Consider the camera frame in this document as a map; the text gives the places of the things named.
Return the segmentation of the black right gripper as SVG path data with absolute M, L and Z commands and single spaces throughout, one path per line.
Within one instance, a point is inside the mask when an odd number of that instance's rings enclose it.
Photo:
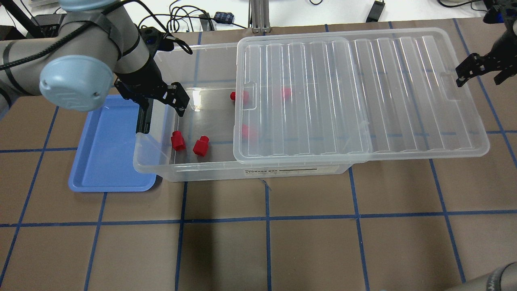
M 456 67 L 456 85 L 461 88 L 467 81 L 474 77 L 482 76 L 489 72 L 498 72 L 494 77 L 496 85 L 500 85 L 509 77 L 517 73 L 517 46 L 516 25 L 511 25 L 501 38 L 484 56 L 471 53 Z

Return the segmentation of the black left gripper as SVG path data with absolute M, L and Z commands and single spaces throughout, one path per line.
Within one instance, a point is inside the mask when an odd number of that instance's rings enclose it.
M 149 109 L 149 100 L 153 99 L 174 108 L 179 117 L 184 116 L 190 101 L 189 95 L 181 83 L 164 82 L 155 61 L 148 61 L 135 72 L 117 72 L 115 76 L 114 86 L 121 97 L 136 103 L 143 111 Z

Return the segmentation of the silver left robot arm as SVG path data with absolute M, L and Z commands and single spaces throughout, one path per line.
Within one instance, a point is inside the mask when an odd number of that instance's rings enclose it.
M 54 38 L 1 41 L 1 116 L 20 97 L 44 96 L 69 110 L 93 111 L 112 86 L 143 110 L 151 99 L 183 116 L 189 96 L 178 83 L 162 79 L 154 55 L 185 41 L 165 26 L 139 29 L 126 0 L 61 0 L 65 18 Z

